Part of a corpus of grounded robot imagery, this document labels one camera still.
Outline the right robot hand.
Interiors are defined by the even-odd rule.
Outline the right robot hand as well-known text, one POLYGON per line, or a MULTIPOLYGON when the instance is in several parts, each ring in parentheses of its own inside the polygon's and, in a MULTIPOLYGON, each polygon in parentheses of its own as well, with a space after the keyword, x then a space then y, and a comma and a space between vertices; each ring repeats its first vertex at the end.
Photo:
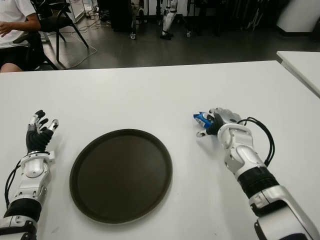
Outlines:
POLYGON ((220 128, 225 124, 235 124, 241 120, 239 114, 229 109, 221 107, 211 108, 209 112, 199 112, 193 115, 195 121, 204 128, 204 130, 196 133, 198 138, 218 134, 220 128))

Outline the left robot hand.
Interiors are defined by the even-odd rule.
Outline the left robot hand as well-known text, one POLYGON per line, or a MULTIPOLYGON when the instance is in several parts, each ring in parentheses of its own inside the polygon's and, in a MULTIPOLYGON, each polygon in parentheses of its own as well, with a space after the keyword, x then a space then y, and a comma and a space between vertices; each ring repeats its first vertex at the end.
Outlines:
POLYGON ((45 118, 46 113, 41 109, 35 112, 27 126, 26 149, 27 153, 45 152, 51 141, 54 132, 59 126, 59 121, 54 119, 49 126, 45 126, 49 119, 45 118))

